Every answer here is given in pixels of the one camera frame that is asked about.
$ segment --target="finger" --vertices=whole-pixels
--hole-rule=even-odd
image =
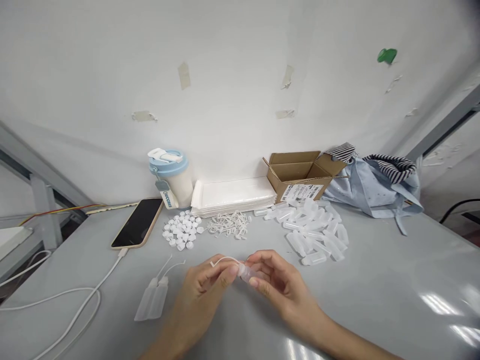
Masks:
[[[258,277],[252,277],[249,281],[249,284],[259,293],[265,296],[268,300],[270,300],[272,305],[278,311],[280,311],[285,306],[285,302],[287,301],[287,299],[267,281]]]
[[[291,271],[293,265],[281,257],[275,250],[259,250],[250,255],[247,262],[259,263],[263,262],[273,269],[281,272]]]
[[[220,260],[221,258],[224,258],[224,257],[225,257],[225,255],[218,253],[216,255],[213,255],[211,258],[208,258],[207,260],[202,262],[200,265],[210,264],[210,262],[215,264],[218,260]]]
[[[264,262],[254,263],[252,264],[252,266],[250,266],[250,269],[252,269],[255,272],[262,272],[266,275],[271,275],[274,271],[270,266],[268,266]]]
[[[199,270],[196,275],[196,280],[200,283],[200,285],[202,285],[205,281],[212,279],[216,276],[219,276],[220,273],[222,273],[225,269],[236,264],[237,263],[235,261],[230,260],[230,261],[220,261],[214,267],[212,267],[212,265],[210,265],[209,263],[206,265],[199,266]]]
[[[202,296],[202,300],[207,302],[209,307],[216,309],[222,301],[225,290],[234,282],[238,272],[239,266],[237,264],[231,264],[223,270],[211,288]]]

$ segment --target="green clip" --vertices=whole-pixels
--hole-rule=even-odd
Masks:
[[[387,63],[388,65],[392,65],[394,62],[395,57],[397,56],[396,49],[382,49],[378,54],[377,61],[379,63]]]

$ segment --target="striped fabric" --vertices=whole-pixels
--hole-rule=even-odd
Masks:
[[[358,154],[355,152],[355,146],[349,142],[345,142],[329,151],[325,151],[325,154],[330,154],[337,160],[343,161],[347,164],[351,164],[354,161],[354,158],[358,156]]]
[[[401,183],[417,171],[415,163],[405,157],[387,155],[369,155],[363,160],[373,160],[378,163],[380,171],[390,179],[392,184]]]

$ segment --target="hand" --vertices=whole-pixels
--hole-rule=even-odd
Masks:
[[[200,340],[212,322],[225,290],[239,271],[237,263],[227,259],[215,267],[210,265],[223,257],[217,254],[188,269],[158,341],[141,360],[181,359]]]
[[[264,278],[252,277],[250,285],[270,300],[304,341],[338,360],[401,360],[329,318],[299,271],[274,250],[257,251],[245,265]]]
[[[320,309],[299,271],[274,250],[250,255],[245,265],[260,273],[250,285],[278,310],[281,318],[301,339],[321,347],[319,336],[330,318]]]

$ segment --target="usb cable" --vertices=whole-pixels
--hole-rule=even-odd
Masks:
[[[127,255],[127,252],[128,252],[128,248],[123,248],[120,250],[120,252],[118,253],[118,258],[116,259],[115,261],[115,264],[113,264],[112,268],[110,269],[110,271],[105,275],[105,277],[98,283],[97,286],[95,287],[78,287],[78,288],[74,288],[74,289],[71,289],[71,290],[67,290],[67,291],[64,291],[64,292],[61,292],[57,295],[54,295],[54,296],[51,296],[51,297],[48,297],[46,299],[43,299],[43,300],[40,300],[40,301],[37,301],[37,302],[34,302],[34,303],[31,303],[31,304],[28,304],[28,305],[24,305],[24,306],[17,306],[17,307],[0,307],[0,312],[2,311],[14,311],[14,310],[21,310],[21,309],[26,309],[26,308],[29,308],[29,307],[32,307],[32,306],[35,306],[35,305],[38,305],[38,304],[41,304],[41,303],[44,303],[48,300],[51,300],[51,299],[54,299],[54,298],[57,298],[59,296],[62,296],[64,294],[68,294],[68,293],[72,293],[72,292],[75,292],[75,291],[84,291],[84,290],[89,290],[90,291],[90,294],[88,295],[88,297],[85,299],[85,301],[82,303],[82,305],[80,306],[80,308],[77,310],[75,316],[73,317],[73,319],[70,321],[70,324],[68,325],[68,327],[66,328],[65,332],[62,334],[62,336],[60,336],[52,345],[50,345],[47,349],[45,349],[41,354],[39,354],[38,356],[34,357],[32,360],[39,360],[41,357],[43,357],[44,355],[46,355],[47,353],[49,353],[55,346],[57,346],[66,336],[67,334],[69,333],[69,331],[72,329],[72,327],[74,326],[75,322],[77,321],[77,319],[79,318],[80,314],[82,313],[83,309],[85,308],[85,306],[87,305],[87,303],[90,301],[90,299],[95,295],[97,294],[97,302],[96,302],[96,305],[95,305],[95,310],[93,311],[93,314],[90,316],[90,318],[88,319],[88,321],[86,322],[86,324],[83,326],[83,328],[79,331],[79,333],[67,344],[66,347],[64,347],[54,358],[53,360],[56,360],[65,350],[67,350],[70,345],[83,333],[83,331],[88,327],[88,325],[92,322],[92,320],[94,319],[96,313],[97,313],[97,310],[100,306],[100,302],[101,302],[101,295],[100,295],[100,291],[99,291],[99,288],[100,286],[102,286],[102,284],[105,282],[105,280],[107,280],[107,278],[110,276],[110,274],[115,270],[115,268],[117,267],[117,265],[119,264],[120,260],[122,260],[122,258]],[[27,270],[25,271],[22,271],[21,273],[19,273],[18,275],[14,276],[13,278],[3,282],[0,284],[0,287],[9,283],[10,281],[12,281],[13,279],[16,279],[18,276],[26,273],[28,270],[30,270],[31,268],[37,266],[39,263],[41,264],[42,262],[44,262],[48,257],[50,257],[52,253],[50,252],[50,254],[48,254],[48,256],[44,257],[42,260],[36,262],[34,265],[32,265],[31,267],[29,267]]]

